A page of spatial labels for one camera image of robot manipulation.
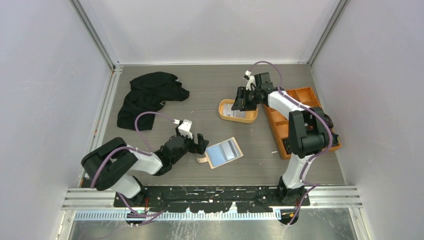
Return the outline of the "credit card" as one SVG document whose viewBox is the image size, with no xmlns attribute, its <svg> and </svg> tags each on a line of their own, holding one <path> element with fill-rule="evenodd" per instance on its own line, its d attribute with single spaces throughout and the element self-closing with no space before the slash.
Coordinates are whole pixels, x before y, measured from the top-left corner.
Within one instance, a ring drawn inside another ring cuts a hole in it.
<svg viewBox="0 0 424 240">
<path fill-rule="evenodd" d="M 222 114 L 232 118 L 246 118 L 246 111 L 232 110 L 233 104 L 225 103 L 222 108 Z"/>
</svg>

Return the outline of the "yellow oval tray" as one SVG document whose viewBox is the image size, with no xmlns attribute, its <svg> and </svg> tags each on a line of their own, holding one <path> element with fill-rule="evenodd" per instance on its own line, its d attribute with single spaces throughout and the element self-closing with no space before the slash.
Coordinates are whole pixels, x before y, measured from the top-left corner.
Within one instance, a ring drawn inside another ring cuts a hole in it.
<svg viewBox="0 0 424 240">
<path fill-rule="evenodd" d="M 258 108 L 250 111 L 232 110 L 234 102 L 233 99 L 223 99 L 219 103 L 218 114 L 221 119 L 244 124 L 251 124 L 257 119 Z"/>
</svg>

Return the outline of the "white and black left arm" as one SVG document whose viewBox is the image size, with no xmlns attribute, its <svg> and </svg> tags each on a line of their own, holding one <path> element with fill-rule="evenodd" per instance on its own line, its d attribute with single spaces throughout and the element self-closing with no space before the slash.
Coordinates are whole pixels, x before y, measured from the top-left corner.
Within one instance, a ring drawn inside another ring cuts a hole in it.
<svg viewBox="0 0 424 240">
<path fill-rule="evenodd" d="M 115 137 L 84 156 L 81 165 L 91 180 L 91 188 L 98 191 L 112 189 L 138 207 L 145 202 L 146 193 L 140 181 L 128 175 L 128 171 L 164 175 L 187 153 L 204 154 L 208 144 L 201 133 L 197 135 L 197 141 L 176 134 L 158 150 L 145 152 L 128 145 L 121 137 Z"/>
</svg>

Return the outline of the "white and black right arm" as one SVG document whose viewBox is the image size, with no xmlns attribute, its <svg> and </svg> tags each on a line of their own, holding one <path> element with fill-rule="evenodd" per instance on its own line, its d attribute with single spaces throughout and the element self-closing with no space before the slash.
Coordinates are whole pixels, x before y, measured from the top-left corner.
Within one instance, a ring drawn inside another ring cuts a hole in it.
<svg viewBox="0 0 424 240">
<path fill-rule="evenodd" d="M 314 156 L 324 148 L 331 148 L 333 135 L 320 107 L 310 107 L 291 97 L 281 87 L 275 87 L 268 72 L 253 75 L 246 71 L 246 86 L 237 89 L 233 111 L 253 111 L 264 104 L 288 120 L 288 146 L 291 157 L 285 173 L 280 177 L 276 196 L 283 205 L 291 205 L 304 195 L 304 175 Z"/>
</svg>

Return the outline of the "orange compartment tray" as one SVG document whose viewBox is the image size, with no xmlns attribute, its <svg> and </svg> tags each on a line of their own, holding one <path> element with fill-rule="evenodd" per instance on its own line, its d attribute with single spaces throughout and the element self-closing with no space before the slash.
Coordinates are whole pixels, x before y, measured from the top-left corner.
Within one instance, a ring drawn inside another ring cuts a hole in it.
<svg viewBox="0 0 424 240">
<path fill-rule="evenodd" d="M 304 105 L 308 105 L 310 107 L 321 107 L 321 103 L 312 87 L 287 89 L 286 92 L 289 96 Z M 289 120 L 275 109 L 266 106 L 265 104 L 262 106 L 272 132 L 274 142 L 277 146 L 279 156 L 283 160 L 289 160 L 291 152 L 286 146 L 286 141 L 289 136 Z"/>
</svg>

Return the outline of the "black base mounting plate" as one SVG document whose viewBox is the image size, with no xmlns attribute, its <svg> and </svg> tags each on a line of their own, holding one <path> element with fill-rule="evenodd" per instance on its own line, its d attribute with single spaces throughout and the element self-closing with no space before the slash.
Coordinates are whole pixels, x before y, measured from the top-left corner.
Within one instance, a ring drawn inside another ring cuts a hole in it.
<svg viewBox="0 0 424 240">
<path fill-rule="evenodd" d="M 310 201 L 299 190 L 277 186 L 145 186 L 134 198 L 115 196 L 114 207 L 142 208 L 169 213 L 200 211 L 226 213 L 235 206 L 238 213 L 271 213 L 274 207 L 308 206 Z"/>
</svg>

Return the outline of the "black cloth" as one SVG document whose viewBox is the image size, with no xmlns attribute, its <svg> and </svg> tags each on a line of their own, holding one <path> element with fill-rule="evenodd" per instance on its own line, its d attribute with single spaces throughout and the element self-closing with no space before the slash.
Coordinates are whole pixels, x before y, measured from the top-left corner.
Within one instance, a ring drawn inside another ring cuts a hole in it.
<svg viewBox="0 0 424 240">
<path fill-rule="evenodd" d="M 138 76 L 129 82 L 130 92 L 124 97 L 122 107 L 118 111 L 116 125 L 121 129 L 139 131 L 151 130 L 155 115 L 145 114 L 137 121 L 138 115 L 144 112 L 158 112 L 169 101 L 184 101 L 189 98 L 190 91 L 183 88 L 179 78 L 168 72 L 156 71 Z"/>
</svg>

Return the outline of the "aluminium front rail frame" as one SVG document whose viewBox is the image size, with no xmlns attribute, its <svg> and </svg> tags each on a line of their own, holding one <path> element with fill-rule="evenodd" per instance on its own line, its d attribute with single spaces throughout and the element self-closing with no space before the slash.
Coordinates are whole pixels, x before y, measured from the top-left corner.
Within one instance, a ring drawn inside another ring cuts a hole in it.
<svg viewBox="0 0 424 240">
<path fill-rule="evenodd" d="M 115 207 L 116 193 L 106 190 L 98 193 L 87 188 L 70 188 L 62 205 L 63 211 L 74 211 L 74 220 L 79 221 L 143 221 L 127 207 Z M 352 186 L 323 186 L 310 191 L 301 206 L 302 210 L 349 209 L 351 212 L 363 207 L 356 188 Z M 202 201 L 198 210 L 183 206 L 172 210 L 168 204 L 165 211 L 156 217 L 157 221 L 237 221 L 237 220 L 281 220 L 283 216 L 296 211 L 295 206 L 272 205 L 269 209 L 251 204 L 243 210 L 239 202 L 230 205 L 216 200 Z"/>
</svg>

